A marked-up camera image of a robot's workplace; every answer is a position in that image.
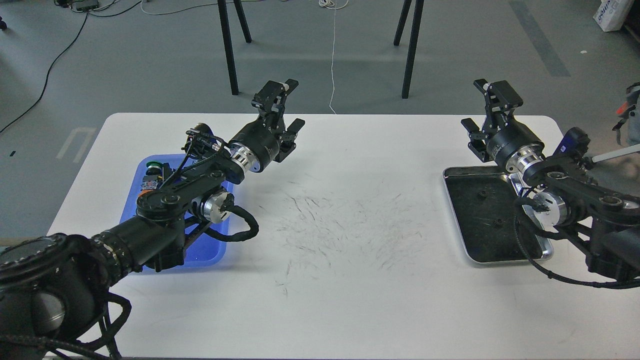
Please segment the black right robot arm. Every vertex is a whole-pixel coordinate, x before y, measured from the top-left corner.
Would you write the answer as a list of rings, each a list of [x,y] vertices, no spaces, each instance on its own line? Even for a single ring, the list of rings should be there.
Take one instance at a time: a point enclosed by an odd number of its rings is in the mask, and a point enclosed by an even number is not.
[[[558,275],[524,250],[526,260],[551,280],[595,289],[637,289],[639,198],[590,180],[587,170],[592,160],[586,157],[590,138],[582,129],[571,128],[553,155],[545,156],[541,139],[514,116],[524,101],[509,82],[476,79],[473,84],[483,95],[486,118],[482,127],[471,118],[461,124],[470,139],[469,149],[480,161],[494,162],[522,181],[513,203],[514,227],[546,239],[568,240],[585,255],[588,271],[608,280]]]

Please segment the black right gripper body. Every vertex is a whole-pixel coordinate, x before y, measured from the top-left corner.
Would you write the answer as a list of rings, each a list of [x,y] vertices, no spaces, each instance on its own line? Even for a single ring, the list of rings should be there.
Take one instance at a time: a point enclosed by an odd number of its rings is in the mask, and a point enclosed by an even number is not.
[[[524,174],[543,161],[544,144],[535,133],[517,120],[500,126],[496,120],[486,120],[486,155],[507,173]]]

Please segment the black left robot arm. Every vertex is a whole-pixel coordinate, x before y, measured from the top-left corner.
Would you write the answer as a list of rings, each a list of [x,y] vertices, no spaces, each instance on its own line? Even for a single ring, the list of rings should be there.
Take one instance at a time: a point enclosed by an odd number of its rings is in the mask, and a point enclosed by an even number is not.
[[[103,360],[121,354],[115,335],[131,313],[128,299],[110,292],[131,272],[183,265],[201,235],[244,242],[259,232],[252,214],[234,202],[224,182],[240,184],[283,162],[305,125],[284,123],[298,82],[269,80],[251,102],[259,115],[230,141],[199,123],[186,132],[176,169],[149,163],[151,181],[135,200],[135,215],[92,237],[57,233],[25,240],[1,253],[1,358],[41,360],[67,353]]]

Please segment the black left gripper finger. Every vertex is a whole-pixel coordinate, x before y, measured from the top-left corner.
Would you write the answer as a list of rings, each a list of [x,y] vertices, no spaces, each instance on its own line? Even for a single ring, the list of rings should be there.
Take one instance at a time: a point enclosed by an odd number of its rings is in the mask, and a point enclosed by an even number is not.
[[[290,153],[292,153],[297,144],[295,140],[297,139],[299,131],[306,125],[306,121],[301,118],[296,118],[286,130],[279,135],[279,152],[274,158],[275,162],[281,163],[283,162]]]
[[[285,82],[268,80],[263,88],[254,94],[251,105],[258,110],[258,121],[273,133],[285,132],[285,103],[298,87],[299,82],[288,79]]]

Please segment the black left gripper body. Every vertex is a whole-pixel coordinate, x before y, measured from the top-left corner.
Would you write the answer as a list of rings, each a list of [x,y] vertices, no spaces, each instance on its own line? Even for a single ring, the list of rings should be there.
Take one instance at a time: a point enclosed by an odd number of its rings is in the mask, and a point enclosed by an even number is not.
[[[252,153],[253,159],[248,162],[249,170],[261,173],[280,152],[282,132],[283,125],[279,121],[273,124],[263,120],[251,121],[231,139],[230,146]]]

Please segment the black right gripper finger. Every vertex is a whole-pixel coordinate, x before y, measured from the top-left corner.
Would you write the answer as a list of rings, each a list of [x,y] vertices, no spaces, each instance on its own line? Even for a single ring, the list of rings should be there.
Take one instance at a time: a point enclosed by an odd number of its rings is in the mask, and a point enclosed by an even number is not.
[[[507,80],[487,82],[486,79],[476,79],[473,85],[482,92],[486,103],[483,132],[498,132],[515,120],[514,111],[524,101]]]
[[[462,119],[461,124],[468,132],[470,141],[467,145],[471,152],[483,163],[494,161],[494,156],[488,151],[487,141],[496,134],[495,121],[491,118],[486,118],[482,130],[471,118]]]

